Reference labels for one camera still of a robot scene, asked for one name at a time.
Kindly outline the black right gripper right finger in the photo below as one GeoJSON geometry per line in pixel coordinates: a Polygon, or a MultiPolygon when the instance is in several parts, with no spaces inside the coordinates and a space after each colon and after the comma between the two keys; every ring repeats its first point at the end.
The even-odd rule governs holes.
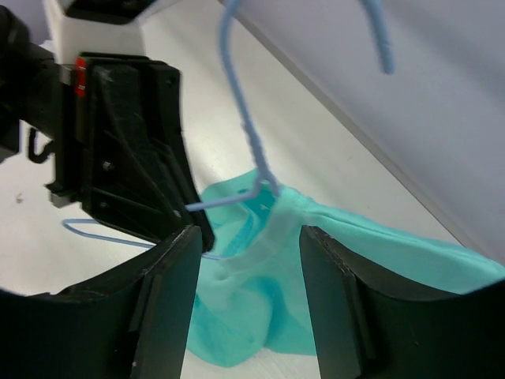
{"type": "Polygon", "coordinates": [[[465,295],[400,276],[304,226],[301,265],[323,378],[501,378],[504,284],[465,295]]]}

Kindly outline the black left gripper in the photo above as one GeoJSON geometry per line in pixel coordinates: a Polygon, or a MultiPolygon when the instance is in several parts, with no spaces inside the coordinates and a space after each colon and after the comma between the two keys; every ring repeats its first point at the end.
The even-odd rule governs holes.
{"type": "Polygon", "coordinates": [[[78,203],[102,225],[159,242],[188,225],[203,251],[215,235],[199,201],[181,127],[181,73],[140,56],[83,54],[63,68],[43,61],[28,78],[27,156],[54,159],[57,205],[78,203]]]}

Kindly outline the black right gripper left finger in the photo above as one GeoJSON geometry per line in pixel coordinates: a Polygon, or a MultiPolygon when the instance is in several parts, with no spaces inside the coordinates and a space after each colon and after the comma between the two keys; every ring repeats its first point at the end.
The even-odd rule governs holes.
{"type": "Polygon", "coordinates": [[[3,291],[2,377],[180,377],[201,252],[188,226],[55,295],[3,291]]]}

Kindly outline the teal t shirt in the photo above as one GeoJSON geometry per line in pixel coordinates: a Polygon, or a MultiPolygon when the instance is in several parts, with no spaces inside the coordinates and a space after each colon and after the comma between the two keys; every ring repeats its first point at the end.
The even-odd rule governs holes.
{"type": "Polygon", "coordinates": [[[263,348],[316,352],[299,235],[315,226],[361,256],[412,280],[464,294],[504,278],[501,264],[450,242],[422,238],[268,186],[248,201],[209,209],[215,232],[203,259],[187,347],[205,362],[239,365],[263,348]]]}

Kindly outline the light blue wire hanger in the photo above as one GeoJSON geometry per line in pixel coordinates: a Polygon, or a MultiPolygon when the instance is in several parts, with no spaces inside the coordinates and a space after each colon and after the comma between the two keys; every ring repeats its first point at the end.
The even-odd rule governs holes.
{"type": "MultiPolygon", "coordinates": [[[[254,187],[249,191],[232,197],[223,197],[214,201],[198,202],[186,205],[190,212],[203,211],[210,208],[217,208],[226,205],[233,205],[242,201],[249,201],[258,196],[263,182],[269,182],[274,194],[279,193],[279,184],[275,175],[267,163],[264,155],[264,148],[259,134],[249,113],[245,96],[241,90],[241,85],[234,70],[230,54],[231,24],[236,12],[241,4],[240,0],[228,1],[219,24],[219,55],[223,65],[226,79],[230,85],[235,103],[242,120],[242,128],[247,136],[249,147],[254,163],[256,164],[257,176],[254,187]]],[[[392,53],[390,38],[387,31],[386,21],[383,16],[383,8],[380,1],[363,1],[368,18],[370,20],[373,39],[376,41],[380,66],[383,73],[391,75],[395,71],[394,56],[392,53]]]]}

